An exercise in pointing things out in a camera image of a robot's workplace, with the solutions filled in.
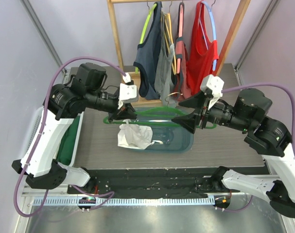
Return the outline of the dark green hanger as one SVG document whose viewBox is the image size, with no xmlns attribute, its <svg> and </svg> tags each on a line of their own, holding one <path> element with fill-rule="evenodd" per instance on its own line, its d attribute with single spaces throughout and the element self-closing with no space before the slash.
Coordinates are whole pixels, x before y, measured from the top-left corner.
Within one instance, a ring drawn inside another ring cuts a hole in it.
<svg viewBox="0 0 295 233">
<path fill-rule="evenodd" d="M 150 127 L 180 127 L 172 122 L 172 118 L 185 116 L 188 112 L 170 107 L 141 107 L 136 108 L 137 118 L 131 120 L 130 124 Z"/>
</svg>

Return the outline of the white tank top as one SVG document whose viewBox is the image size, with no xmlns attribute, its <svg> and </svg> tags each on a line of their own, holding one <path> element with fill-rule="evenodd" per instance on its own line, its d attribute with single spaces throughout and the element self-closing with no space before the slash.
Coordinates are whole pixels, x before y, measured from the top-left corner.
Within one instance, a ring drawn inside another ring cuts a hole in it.
<svg viewBox="0 0 295 233">
<path fill-rule="evenodd" d="M 119 126 L 118 147 L 145 150 L 154 144 L 153 131 L 150 126 L 133 124 L 131 120 L 123 120 Z"/>
</svg>

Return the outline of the lime green hanger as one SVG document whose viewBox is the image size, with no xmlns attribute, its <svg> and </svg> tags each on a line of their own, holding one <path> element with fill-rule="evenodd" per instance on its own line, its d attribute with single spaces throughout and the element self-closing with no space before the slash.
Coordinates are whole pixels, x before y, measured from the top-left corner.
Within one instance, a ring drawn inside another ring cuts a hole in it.
<svg viewBox="0 0 295 233">
<path fill-rule="evenodd" d="M 160 52 L 160 18 L 162 3 L 154 2 L 145 20 L 141 33 L 142 41 L 137 46 L 137 54 L 133 65 L 148 78 L 155 76 Z"/>
</svg>

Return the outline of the navy blue tank top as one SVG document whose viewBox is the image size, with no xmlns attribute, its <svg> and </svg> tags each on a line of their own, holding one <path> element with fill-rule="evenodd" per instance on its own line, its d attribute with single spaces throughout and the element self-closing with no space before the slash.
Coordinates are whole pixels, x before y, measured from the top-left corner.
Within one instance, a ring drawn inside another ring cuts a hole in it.
<svg viewBox="0 0 295 233">
<path fill-rule="evenodd" d="M 157 100 L 159 95 L 155 90 L 156 69 L 161 48 L 161 2 L 156 2 L 153 21 L 149 32 L 137 47 L 134 67 L 140 71 L 139 95 L 146 100 Z"/>
</svg>

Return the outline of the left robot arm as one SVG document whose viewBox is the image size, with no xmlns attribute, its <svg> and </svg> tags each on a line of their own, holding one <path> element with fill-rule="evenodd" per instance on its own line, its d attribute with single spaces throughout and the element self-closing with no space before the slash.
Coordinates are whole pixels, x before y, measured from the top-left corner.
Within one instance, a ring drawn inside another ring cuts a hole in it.
<svg viewBox="0 0 295 233">
<path fill-rule="evenodd" d="M 86 194 L 94 191 L 96 179 L 86 168 L 67 166 L 54 155 L 67 129 L 87 108 L 108 113 L 109 122 L 136 119 L 130 100 L 138 100 L 138 90 L 131 76 L 125 73 L 123 82 L 113 94 L 103 88 L 106 79 L 105 68 L 84 63 L 69 82 L 52 87 L 49 100 L 44 104 L 37 136 L 25 156 L 12 162 L 17 173 L 26 175 L 29 187 L 52 190 L 65 184 L 75 185 Z"/>
</svg>

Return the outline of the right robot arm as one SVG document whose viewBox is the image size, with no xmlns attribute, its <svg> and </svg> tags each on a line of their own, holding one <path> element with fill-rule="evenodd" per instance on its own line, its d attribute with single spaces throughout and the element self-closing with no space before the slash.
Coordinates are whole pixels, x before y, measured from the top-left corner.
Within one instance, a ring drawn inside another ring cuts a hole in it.
<svg viewBox="0 0 295 233">
<path fill-rule="evenodd" d="M 190 133 L 195 133 L 196 128 L 204 129 L 208 122 L 240 131 L 246 135 L 245 143 L 279 176 L 270 181 L 220 166 L 209 179 L 212 188 L 218 192 L 228 189 L 248 193 L 269 203 L 279 214 L 295 218 L 294 139 L 282 122 L 267 116 L 272 101 L 255 88 L 241 90 L 233 106 L 218 100 L 209 108 L 211 97 L 210 91 L 200 91 L 180 102 L 194 111 L 175 117 L 172 122 Z"/>
</svg>

